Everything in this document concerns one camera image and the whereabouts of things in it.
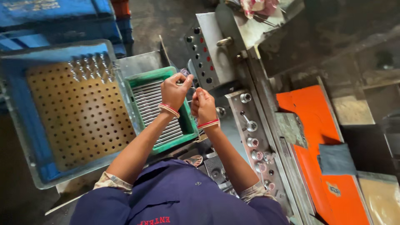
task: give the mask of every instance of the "perforated brown tray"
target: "perforated brown tray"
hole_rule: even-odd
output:
[[[26,77],[58,170],[118,152],[135,138],[116,82],[77,82],[67,63],[30,68]]]

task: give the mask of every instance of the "orange machine cover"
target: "orange machine cover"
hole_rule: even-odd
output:
[[[276,95],[279,107],[296,113],[308,149],[294,146],[317,213],[329,225],[367,225],[366,212],[350,175],[322,175],[318,144],[340,144],[338,131],[319,85]]]

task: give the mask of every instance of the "foot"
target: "foot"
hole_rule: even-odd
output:
[[[198,167],[202,162],[203,162],[203,156],[201,155],[194,155],[188,159],[183,160],[187,164],[193,165],[195,167]]]

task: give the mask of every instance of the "hand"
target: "hand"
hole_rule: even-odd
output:
[[[214,97],[208,91],[197,88],[193,94],[191,113],[197,117],[199,125],[217,119]]]
[[[176,85],[178,80],[185,80],[182,86]],[[185,100],[186,93],[192,85],[193,75],[185,77],[182,73],[176,73],[161,83],[162,103],[178,110]]]

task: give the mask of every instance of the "navy blue uniform shirt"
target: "navy blue uniform shirt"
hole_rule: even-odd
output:
[[[145,168],[131,195],[111,187],[85,194],[70,224],[288,225],[288,220],[278,202],[255,197],[246,204],[194,166],[168,160]]]

